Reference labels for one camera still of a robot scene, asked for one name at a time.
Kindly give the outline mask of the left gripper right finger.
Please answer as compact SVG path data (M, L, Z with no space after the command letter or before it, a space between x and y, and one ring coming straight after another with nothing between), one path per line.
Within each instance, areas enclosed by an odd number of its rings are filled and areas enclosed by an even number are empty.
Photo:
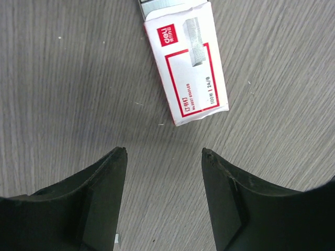
M296 191L210 149L202 173L217 250L334 250L334 180Z

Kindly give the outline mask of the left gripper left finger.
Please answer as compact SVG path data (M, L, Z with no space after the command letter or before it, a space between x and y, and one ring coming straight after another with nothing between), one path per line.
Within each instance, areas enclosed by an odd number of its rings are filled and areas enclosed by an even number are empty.
M116 147L56 184L1 198L1 250L113 250L127 160Z

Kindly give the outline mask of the red white staple box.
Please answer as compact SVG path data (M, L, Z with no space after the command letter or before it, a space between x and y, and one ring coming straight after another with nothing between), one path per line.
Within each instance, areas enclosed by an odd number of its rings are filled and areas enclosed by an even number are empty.
M228 111L210 1L139 1L176 126Z

